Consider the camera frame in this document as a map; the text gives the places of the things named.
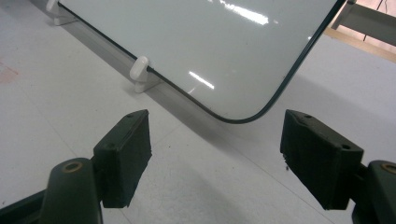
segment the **white board surface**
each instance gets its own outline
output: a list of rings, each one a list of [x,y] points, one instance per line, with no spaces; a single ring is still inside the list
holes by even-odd
[[[60,0],[229,122],[257,117],[336,0]]]

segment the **black clamp jaw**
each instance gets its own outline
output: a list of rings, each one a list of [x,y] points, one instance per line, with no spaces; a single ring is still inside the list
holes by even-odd
[[[128,206],[151,157],[149,112],[122,118],[93,149],[91,160],[55,166],[47,189],[0,210],[0,223],[103,223],[105,208]]]
[[[326,210],[355,203],[355,224],[396,223],[396,164],[361,164],[363,149],[310,115],[287,110],[280,152]]]

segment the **white foot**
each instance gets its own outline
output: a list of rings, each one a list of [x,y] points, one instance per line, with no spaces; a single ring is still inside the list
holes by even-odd
[[[64,8],[59,7],[58,0],[49,0],[47,3],[47,11],[56,16],[53,22],[57,26],[78,21],[76,17],[70,15]]]
[[[149,59],[146,57],[139,57],[136,62],[134,62],[129,76],[135,81],[135,92],[141,93],[158,85],[161,82],[157,76],[148,72],[148,66]]]

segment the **white floor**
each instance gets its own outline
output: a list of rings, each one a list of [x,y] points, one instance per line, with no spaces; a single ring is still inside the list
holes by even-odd
[[[80,22],[53,26],[43,2],[0,0],[0,208],[44,189],[56,164],[90,158],[120,118],[145,108],[153,156],[131,206],[104,209],[105,223],[351,223],[353,202],[323,211],[285,169],[287,108],[363,147],[364,164],[396,161],[395,63],[323,36],[264,117],[231,125],[164,83],[134,93],[128,61]]]

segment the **screw hole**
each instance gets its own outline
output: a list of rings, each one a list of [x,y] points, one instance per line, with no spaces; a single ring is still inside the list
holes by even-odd
[[[384,168],[386,171],[396,175],[396,166],[395,165],[389,164],[389,163],[383,163],[382,168]]]
[[[71,161],[67,163],[63,168],[62,171],[64,173],[73,173],[79,170],[82,167],[82,163],[79,161]]]
[[[349,146],[349,145],[345,145],[345,144],[341,145],[341,147],[342,147],[343,149],[350,149],[350,146]]]

